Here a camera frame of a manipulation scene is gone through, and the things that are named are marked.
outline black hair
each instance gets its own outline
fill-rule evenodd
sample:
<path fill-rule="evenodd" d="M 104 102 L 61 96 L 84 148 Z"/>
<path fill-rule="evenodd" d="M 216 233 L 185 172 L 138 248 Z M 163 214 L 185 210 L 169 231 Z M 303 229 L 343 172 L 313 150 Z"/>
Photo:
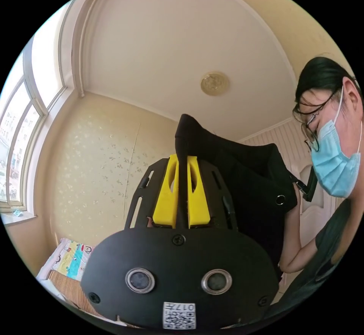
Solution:
<path fill-rule="evenodd" d="M 297 119 L 297 116 L 299 115 L 312 114 L 321 109 L 331 98 L 339 101 L 342 89 L 342 79 L 344 77 L 349 78 L 355 84 L 364 108 L 363 94 L 355 77 L 350 76 L 342 66 L 332 59 L 319 56 L 308 61 L 300 74 L 296 88 L 296 106 L 293 109 L 293 116 Z M 302 98 L 303 93 L 311 89 L 329 90 L 331 91 L 331 95 L 322 104 L 313 105 Z M 300 111 L 300 104 L 316 107 L 316 109 L 310 113 L 302 113 Z"/>

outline black t-shirt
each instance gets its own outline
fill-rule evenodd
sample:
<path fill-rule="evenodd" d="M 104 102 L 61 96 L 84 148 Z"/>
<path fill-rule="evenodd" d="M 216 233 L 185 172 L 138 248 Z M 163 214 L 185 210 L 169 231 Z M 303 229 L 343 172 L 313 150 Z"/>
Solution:
<path fill-rule="evenodd" d="M 344 200 L 336 209 L 325 227 L 317 234 L 317 253 L 302 272 L 294 279 L 279 302 L 268 309 L 264 318 L 286 311 L 311 296 L 335 270 L 331 258 L 335 254 L 342 232 L 350 215 L 350 200 Z"/>

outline metal ring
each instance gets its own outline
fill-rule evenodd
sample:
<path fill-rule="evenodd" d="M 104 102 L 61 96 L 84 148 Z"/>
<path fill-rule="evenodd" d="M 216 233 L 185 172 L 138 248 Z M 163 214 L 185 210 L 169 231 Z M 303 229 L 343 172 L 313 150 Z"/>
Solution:
<path fill-rule="evenodd" d="M 280 198 L 282 198 L 283 201 L 282 201 L 282 203 L 279 204 L 278 199 L 280 199 Z M 285 201 L 286 201 L 286 197 L 284 195 L 278 195 L 277 198 L 276 198 L 276 204 L 279 205 L 279 206 L 283 205 L 285 203 Z"/>
<path fill-rule="evenodd" d="M 209 286 L 208 286 L 208 284 L 207 284 L 207 282 L 208 282 L 209 278 L 210 278 L 213 274 L 216 274 L 216 273 L 218 273 L 218 274 L 222 274 L 222 275 L 225 277 L 225 280 L 226 280 L 226 285 L 225 285 L 225 287 L 224 287 L 224 288 L 222 288 L 221 290 L 218 290 L 218 291 L 214 291 L 214 290 L 212 290 L 211 288 L 209 288 Z M 231 285 L 232 285 L 232 278 L 231 278 L 231 275 L 230 275 L 227 271 L 225 271 L 225 270 L 223 270 L 223 269 L 213 269 L 212 271 L 207 272 L 207 273 L 203 276 L 203 278 L 202 278 L 202 280 L 201 280 L 201 287 L 202 287 L 202 289 L 203 289 L 206 293 L 208 293 L 208 294 L 213 294 L 213 295 L 223 294 L 223 293 L 227 292 L 227 291 L 230 289 Z"/>
<path fill-rule="evenodd" d="M 135 273 L 138 273 L 138 272 L 141 272 L 141 273 L 144 273 L 148 279 L 149 279 L 149 284 L 146 288 L 143 288 L 143 289 L 139 289 L 139 288 L 136 288 L 133 286 L 133 284 L 131 283 L 131 277 L 133 274 Z M 144 268 L 134 268 L 134 269 L 131 269 L 125 276 L 125 282 L 127 284 L 127 286 L 135 293 L 148 293 L 150 292 L 154 286 L 155 286 L 155 279 L 153 277 L 153 275 L 146 269 Z"/>

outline yellow plastic part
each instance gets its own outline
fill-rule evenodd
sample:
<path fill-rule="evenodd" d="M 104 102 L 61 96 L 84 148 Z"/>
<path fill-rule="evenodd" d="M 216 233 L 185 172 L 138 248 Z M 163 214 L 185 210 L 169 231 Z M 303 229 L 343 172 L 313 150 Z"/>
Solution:
<path fill-rule="evenodd" d="M 169 157 L 166 174 L 159 192 L 159 197 L 153 213 L 153 221 L 157 225 L 176 227 L 178 205 L 178 159 L 173 154 Z"/>
<path fill-rule="evenodd" d="M 204 186 L 198 167 L 197 157 L 187 157 L 188 226 L 207 225 L 210 222 Z"/>

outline blue surgical mask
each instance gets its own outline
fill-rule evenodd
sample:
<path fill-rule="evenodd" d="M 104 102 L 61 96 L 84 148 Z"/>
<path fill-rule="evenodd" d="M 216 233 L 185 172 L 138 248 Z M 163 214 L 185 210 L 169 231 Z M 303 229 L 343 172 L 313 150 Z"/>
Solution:
<path fill-rule="evenodd" d="M 342 153 L 340 139 L 335 128 L 343 99 L 343 90 L 335 120 L 330 120 L 318 132 L 318 152 L 312 149 L 312 163 L 321 187 L 331 196 L 347 198 L 354 189 L 360 166 L 360 143 L 358 152 L 350 158 Z"/>

